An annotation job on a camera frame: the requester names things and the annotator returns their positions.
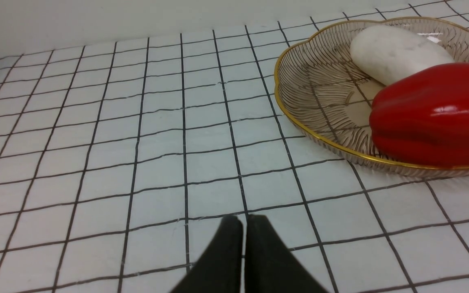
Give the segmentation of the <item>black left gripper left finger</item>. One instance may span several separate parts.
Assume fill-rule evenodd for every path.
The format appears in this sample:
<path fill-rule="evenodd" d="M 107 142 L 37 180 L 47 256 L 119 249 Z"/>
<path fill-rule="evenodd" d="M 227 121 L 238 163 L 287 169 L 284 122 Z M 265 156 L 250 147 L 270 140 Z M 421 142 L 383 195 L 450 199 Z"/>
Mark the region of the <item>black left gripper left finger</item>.
<path fill-rule="evenodd" d="M 193 268 L 172 293 L 239 293 L 243 224 L 235 216 L 222 218 L 214 237 Z"/>

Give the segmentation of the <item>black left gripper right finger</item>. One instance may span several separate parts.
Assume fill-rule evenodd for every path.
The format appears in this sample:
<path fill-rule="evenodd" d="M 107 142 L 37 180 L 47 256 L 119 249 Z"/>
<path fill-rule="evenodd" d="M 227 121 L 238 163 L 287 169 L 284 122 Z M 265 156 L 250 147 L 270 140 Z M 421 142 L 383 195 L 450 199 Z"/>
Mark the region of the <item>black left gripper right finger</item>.
<path fill-rule="evenodd" d="M 264 215 L 246 222 L 246 293 L 327 293 L 288 250 Z"/>

